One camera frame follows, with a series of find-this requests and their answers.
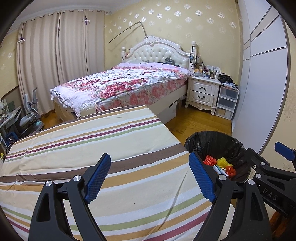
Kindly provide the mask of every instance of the bottle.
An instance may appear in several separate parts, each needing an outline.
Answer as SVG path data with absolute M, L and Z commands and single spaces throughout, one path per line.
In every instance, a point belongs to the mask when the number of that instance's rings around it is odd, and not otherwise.
M 218 70 L 216 70 L 215 79 L 216 79 L 216 80 L 219 79 L 219 73 L 218 73 Z

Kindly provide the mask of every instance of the floral comforter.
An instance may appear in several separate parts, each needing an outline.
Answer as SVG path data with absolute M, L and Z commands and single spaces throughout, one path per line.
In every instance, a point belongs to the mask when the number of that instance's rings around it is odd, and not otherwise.
M 187 69 L 161 63 L 121 63 L 111 70 L 69 81 L 51 89 L 52 100 L 80 116 L 84 103 L 97 111 L 132 104 L 151 105 L 175 91 L 191 74 Z

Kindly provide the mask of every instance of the wallpaper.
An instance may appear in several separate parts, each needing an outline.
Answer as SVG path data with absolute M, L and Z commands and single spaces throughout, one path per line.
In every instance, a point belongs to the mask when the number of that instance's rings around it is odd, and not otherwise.
M 206 65 L 220 67 L 234 82 L 240 79 L 240 21 L 235 0 L 143 0 L 105 16 L 106 69 L 121 62 L 121 48 L 130 49 L 145 37 L 133 26 L 108 44 L 117 34 L 142 21 L 148 35 L 168 39 L 191 50 L 196 41 Z
M 18 86 L 16 50 L 18 31 L 7 35 L 0 44 L 0 98 Z
M 262 153 L 262 157 L 270 162 L 273 167 L 293 171 L 294 167 L 292 163 L 280 154 L 276 153 L 274 150 L 274 144 L 278 141 L 290 148 L 296 149 L 296 69 L 293 68 L 293 66 L 296 65 L 296 39 L 287 25 L 286 28 L 291 54 L 289 89 L 280 120 L 270 141 Z

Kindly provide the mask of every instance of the black trash bag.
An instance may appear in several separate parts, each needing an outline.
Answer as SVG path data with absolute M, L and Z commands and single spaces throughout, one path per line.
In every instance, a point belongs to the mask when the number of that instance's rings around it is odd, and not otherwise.
M 184 147 L 190 153 L 196 151 L 202 160 L 210 155 L 217 160 L 224 157 L 236 170 L 232 181 L 244 182 L 250 175 L 251 167 L 242 157 L 246 151 L 237 139 L 217 131 L 196 132 L 187 138 Z

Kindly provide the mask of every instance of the headboard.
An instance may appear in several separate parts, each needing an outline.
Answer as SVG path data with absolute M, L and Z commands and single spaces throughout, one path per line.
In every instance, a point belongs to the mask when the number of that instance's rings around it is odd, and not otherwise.
M 189 53 L 184 52 L 179 44 L 155 36 L 148 36 L 131 48 L 128 54 L 126 54 L 126 48 L 123 47 L 122 56 L 124 63 L 133 60 L 165 62 L 166 58 L 171 58 L 177 65 L 193 71 Z

